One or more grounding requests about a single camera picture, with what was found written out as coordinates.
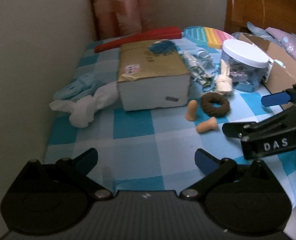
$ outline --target curtain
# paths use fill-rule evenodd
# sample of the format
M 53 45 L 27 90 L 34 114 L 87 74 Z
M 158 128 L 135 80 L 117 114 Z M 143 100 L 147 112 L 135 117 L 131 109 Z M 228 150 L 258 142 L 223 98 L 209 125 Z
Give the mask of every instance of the curtain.
M 151 30 L 150 0 L 92 0 L 98 38 L 108 39 Z

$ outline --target clear plastic container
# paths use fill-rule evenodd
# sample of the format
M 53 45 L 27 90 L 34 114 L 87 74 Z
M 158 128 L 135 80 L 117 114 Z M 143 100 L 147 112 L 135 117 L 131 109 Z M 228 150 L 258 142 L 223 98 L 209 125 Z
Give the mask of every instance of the clear plastic container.
M 221 59 L 230 68 L 233 88 L 243 92 L 258 89 L 269 60 L 257 46 L 239 40 L 224 41 Z

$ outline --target brown hair tie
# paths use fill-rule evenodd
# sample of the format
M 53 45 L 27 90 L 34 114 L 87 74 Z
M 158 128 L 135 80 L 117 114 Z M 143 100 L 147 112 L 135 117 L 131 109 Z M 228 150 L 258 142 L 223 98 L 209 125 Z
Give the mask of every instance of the brown hair tie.
M 218 103 L 221 106 L 215 107 L 213 103 Z M 230 111 L 229 101 L 222 95 L 217 93 L 206 93 L 200 99 L 200 106 L 206 114 L 216 118 L 225 116 Z

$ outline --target taped cardboard box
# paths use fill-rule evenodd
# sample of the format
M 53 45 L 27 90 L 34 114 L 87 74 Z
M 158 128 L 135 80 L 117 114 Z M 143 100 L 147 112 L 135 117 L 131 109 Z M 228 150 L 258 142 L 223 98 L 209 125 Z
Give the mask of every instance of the taped cardboard box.
M 270 41 L 256 37 L 250 34 L 240 34 L 239 39 L 250 44 L 255 44 L 262 49 L 272 60 L 280 60 L 284 63 L 281 67 L 277 62 L 272 61 L 270 65 L 270 73 L 267 81 L 263 82 L 264 86 L 270 93 L 278 93 L 288 88 L 292 88 L 296 84 L 296 60 L 294 60 L 283 48 L 279 47 Z M 288 103 L 282 105 L 283 109 L 291 107 Z
M 125 111 L 183 106 L 188 102 L 190 74 L 177 52 L 154 55 L 156 41 L 124 44 L 117 79 Z

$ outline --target wooden headboard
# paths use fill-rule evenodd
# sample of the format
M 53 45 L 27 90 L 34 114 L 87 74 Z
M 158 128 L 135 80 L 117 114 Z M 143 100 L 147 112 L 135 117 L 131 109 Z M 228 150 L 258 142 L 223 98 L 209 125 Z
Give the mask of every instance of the wooden headboard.
M 227 0 L 225 32 L 243 32 L 247 22 L 296 34 L 296 0 Z

